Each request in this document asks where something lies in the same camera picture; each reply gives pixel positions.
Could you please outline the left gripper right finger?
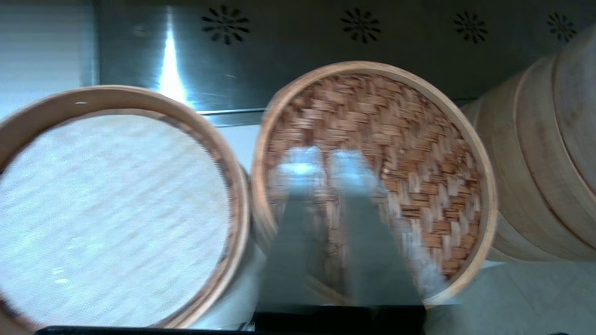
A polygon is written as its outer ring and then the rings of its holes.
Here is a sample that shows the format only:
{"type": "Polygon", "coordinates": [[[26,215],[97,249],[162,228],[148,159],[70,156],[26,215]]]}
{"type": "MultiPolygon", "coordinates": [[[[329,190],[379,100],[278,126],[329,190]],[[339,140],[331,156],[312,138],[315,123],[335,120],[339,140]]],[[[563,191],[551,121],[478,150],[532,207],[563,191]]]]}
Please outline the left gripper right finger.
{"type": "Polygon", "coordinates": [[[423,301],[377,200],[386,191],[358,151],[331,156],[332,178],[343,203],[352,303],[358,307],[422,307],[423,301]]]}

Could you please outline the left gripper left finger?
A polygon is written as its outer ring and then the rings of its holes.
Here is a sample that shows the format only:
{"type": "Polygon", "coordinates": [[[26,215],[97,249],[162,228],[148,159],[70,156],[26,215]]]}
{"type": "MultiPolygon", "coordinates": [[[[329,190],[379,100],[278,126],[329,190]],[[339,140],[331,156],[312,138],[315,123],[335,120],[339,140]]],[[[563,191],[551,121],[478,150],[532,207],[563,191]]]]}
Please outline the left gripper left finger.
{"type": "Polygon", "coordinates": [[[314,255],[313,214],[307,206],[324,175],[317,147],[294,147],[277,167],[285,207],[267,255],[259,291],[260,307],[314,307],[321,299],[309,286],[314,255]]]}

